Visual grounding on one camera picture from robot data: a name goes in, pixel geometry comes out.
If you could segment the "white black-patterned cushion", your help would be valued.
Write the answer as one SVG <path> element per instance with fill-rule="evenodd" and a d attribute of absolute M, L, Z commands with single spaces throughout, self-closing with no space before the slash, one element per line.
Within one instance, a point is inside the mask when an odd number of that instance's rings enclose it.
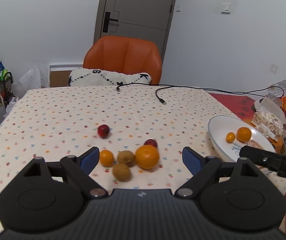
<path fill-rule="evenodd" d="M 129 83 L 150 84 L 152 81 L 148 73 L 123 74 L 101 69 L 78 68 L 70 73 L 68 86 L 119 86 Z"/>

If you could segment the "wall socket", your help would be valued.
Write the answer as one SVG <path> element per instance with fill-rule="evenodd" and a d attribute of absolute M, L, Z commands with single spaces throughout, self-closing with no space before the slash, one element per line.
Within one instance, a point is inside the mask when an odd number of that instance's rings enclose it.
<path fill-rule="evenodd" d="M 278 71 L 278 66 L 275 65 L 275 64 L 271 64 L 270 66 L 270 72 L 273 73 L 273 74 L 276 74 Z"/>

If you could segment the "brown longan fruit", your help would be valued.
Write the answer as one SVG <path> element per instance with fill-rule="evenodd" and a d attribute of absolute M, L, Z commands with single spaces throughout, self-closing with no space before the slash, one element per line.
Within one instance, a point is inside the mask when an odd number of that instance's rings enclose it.
<path fill-rule="evenodd" d="M 129 181 L 132 177 L 130 168 L 123 163 L 118 163 L 113 166 L 112 174 L 118 181 Z"/>
<path fill-rule="evenodd" d="M 124 150 L 120 151 L 117 156 L 118 163 L 125 164 L 129 167 L 133 166 L 135 163 L 135 155 L 133 152 Z"/>

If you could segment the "dark red fruit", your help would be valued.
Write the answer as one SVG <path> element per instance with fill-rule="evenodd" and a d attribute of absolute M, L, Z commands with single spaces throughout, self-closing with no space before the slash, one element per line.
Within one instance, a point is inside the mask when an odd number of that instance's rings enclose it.
<path fill-rule="evenodd" d="M 151 145 L 151 146 L 153 146 L 153 147 L 155 147 L 155 148 L 158 148 L 157 142 L 156 142 L 155 140 L 153 140 L 153 139 L 148 139 L 148 140 L 146 140 L 146 141 L 144 142 L 144 145 Z"/>

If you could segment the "floral white tablecloth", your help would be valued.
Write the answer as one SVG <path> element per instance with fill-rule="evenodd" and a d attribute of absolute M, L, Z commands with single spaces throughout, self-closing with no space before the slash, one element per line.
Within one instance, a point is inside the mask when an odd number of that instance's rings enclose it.
<path fill-rule="evenodd" d="M 155 169 L 133 167 L 131 180 L 122 183 L 110 168 L 98 165 L 91 178 L 108 191 L 176 190 L 191 176 L 182 162 L 184 147 L 216 154 L 208 122 L 217 115 L 238 118 L 199 89 L 131 85 L 30 90 L 0 125 L 0 192 L 34 157 L 59 161 L 93 146 L 118 154 L 135 151 L 147 139 L 158 144 L 160 161 Z M 105 139 L 97 134 L 103 124 L 110 128 Z"/>

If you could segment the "brown cardboard framed board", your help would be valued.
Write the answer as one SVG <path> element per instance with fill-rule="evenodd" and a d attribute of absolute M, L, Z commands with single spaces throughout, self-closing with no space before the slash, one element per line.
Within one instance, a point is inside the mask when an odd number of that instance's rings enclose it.
<path fill-rule="evenodd" d="M 66 87 L 70 73 L 78 68 L 82 68 L 81 63 L 50 64 L 49 65 L 49 85 L 50 87 Z"/>

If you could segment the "bag of white snacks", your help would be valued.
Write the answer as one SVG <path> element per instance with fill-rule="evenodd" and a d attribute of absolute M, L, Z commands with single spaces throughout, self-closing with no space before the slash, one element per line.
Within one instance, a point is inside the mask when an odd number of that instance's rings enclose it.
<path fill-rule="evenodd" d="M 255 112 L 253 120 L 257 130 L 264 136 L 279 137 L 283 133 L 282 122 L 270 112 Z"/>

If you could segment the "small yellow-orange kumquat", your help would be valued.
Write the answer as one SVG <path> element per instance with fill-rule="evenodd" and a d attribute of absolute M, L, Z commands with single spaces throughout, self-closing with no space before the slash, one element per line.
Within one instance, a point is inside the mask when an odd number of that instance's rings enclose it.
<path fill-rule="evenodd" d="M 233 143 L 234 140 L 235 140 L 235 134 L 233 132 L 227 133 L 226 142 L 230 144 L 230 143 Z"/>

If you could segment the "clear plastic bag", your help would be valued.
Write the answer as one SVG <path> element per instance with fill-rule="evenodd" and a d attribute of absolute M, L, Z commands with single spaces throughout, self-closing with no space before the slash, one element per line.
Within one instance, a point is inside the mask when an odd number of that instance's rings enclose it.
<path fill-rule="evenodd" d="M 29 90 L 48 88 L 49 83 L 45 74 L 39 67 L 31 68 L 17 82 L 12 84 L 12 94 L 17 98 L 22 98 Z"/>

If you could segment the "pink wrapped snack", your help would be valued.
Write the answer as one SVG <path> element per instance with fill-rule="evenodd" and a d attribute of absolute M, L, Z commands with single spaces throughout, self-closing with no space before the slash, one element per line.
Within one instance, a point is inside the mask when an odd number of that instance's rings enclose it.
<path fill-rule="evenodd" d="M 261 146 L 258 142 L 256 142 L 255 140 L 249 140 L 246 143 L 247 146 L 253 147 L 253 148 L 257 148 L 260 150 L 264 150 L 263 146 Z"/>

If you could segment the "red paper mat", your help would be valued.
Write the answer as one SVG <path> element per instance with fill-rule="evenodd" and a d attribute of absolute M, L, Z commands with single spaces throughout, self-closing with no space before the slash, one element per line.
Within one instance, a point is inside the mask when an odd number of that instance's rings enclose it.
<path fill-rule="evenodd" d="M 210 93 L 218 102 L 234 113 L 246 123 L 250 123 L 254 116 L 255 100 L 248 96 Z"/>

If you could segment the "large orange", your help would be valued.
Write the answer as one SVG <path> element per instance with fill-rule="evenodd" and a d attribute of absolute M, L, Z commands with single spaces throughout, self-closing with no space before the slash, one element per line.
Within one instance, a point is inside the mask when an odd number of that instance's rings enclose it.
<path fill-rule="evenodd" d="M 142 145 L 135 152 L 136 164 L 145 170 L 156 167 L 159 159 L 159 151 L 152 145 Z"/>

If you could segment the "orange leather chair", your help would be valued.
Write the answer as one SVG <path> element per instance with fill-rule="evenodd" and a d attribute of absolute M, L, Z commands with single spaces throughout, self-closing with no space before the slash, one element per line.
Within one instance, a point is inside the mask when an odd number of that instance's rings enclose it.
<path fill-rule="evenodd" d="M 83 68 L 101 69 L 123 74 L 147 73 L 151 84 L 159 83 L 162 60 L 157 46 L 138 38 L 105 36 L 89 49 Z"/>

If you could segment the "grey door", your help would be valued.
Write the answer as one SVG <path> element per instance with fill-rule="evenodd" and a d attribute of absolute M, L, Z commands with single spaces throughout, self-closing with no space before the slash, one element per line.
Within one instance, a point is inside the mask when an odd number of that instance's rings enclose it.
<path fill-rule="evenodd" d="M 104 36 L 121 36 L 148 40 L 158 47 L 164 58 L 176 0 L 99 0 L 94 42 Z M 110 22 L 108 33 L 102 32 L 104 14 Z"/>

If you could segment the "small round orange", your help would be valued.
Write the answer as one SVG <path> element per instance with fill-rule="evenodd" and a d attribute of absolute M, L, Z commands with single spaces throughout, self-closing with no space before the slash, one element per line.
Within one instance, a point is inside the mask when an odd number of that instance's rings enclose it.
<path fill-rule="evenodd" d="M 102 150 L 100 152 L 100 163 L 104 167 L 110 167 L 114 164 L 114 155 L 109 150 Z"/>

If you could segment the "small white wall plate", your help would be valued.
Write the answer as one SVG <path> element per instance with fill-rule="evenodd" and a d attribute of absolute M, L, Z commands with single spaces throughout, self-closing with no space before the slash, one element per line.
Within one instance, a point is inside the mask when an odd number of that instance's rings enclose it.
<path fill-rule="evenodd" d="M 180 4 L 176 5 L 176 12 L 181 11 L 182 6 Z"/>

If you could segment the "red plum fruit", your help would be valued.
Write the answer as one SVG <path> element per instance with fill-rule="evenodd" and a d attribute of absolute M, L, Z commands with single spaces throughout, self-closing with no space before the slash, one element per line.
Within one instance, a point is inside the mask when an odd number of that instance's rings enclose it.
<path fill-rule="evenodd" d="M 109 133 L 110 133 L 110 128 L 108 125 L 106 124 L 103 124 L 103 125 L 100 125 L 98 128 L 97 128 L 97 134 L 99 135 L 100 138 L 102 139 L 105 139 L 109 136 Z"/>

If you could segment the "black metal shelf rack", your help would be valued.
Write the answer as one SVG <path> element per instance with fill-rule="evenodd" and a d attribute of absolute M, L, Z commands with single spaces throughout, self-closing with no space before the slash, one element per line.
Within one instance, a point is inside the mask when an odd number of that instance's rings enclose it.
<path fill-rule="evenodd" d="M 3 98 L 5 105 L 8 105 L 11 98 L 13 97 L 12 84 L 13 84 L 12 73 L 7 72 L 4 76 L 4 80 L 0 82 L 0 95 Z"/>

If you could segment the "white light switch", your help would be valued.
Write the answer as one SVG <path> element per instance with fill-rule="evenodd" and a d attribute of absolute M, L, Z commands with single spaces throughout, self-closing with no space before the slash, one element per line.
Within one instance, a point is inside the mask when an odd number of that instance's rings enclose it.
<path fill-rule="evenodd" d="M 231 3 L 221 3 L 220 4 L 220 11 L 222 14 L 230 14 L 231 13 Z"/>

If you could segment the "white plate blue rim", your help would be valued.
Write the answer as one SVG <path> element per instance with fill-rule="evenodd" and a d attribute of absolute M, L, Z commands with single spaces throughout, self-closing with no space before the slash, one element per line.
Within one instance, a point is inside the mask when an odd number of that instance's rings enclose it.
<path fill-rule="evenodd" d="M 231 116 L 218 115 L 209 120 L 208 132 L 214 149 L 224 161 L 236 162 L 239 158 L 240 149 L 245 144 L 237 139 L 231 143 L 226 142 L 226 135 L 229 132 L 236 134 L 241 127 L 249 128 L 252 132 L 251 140 L 256 141 L 266 151 L 276 152 L 272 144 L 251 125 Z"/>

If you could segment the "orange tangerine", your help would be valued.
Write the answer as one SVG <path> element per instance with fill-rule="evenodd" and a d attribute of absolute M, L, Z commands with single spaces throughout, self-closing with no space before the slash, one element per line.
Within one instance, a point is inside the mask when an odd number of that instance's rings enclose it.
<path fill-rule="evenodd" d="M 247 127 L 240 127 L 236 132 L 236 139 L 240 142 L 248 142 L 252 137 L 252 132 Z"/>

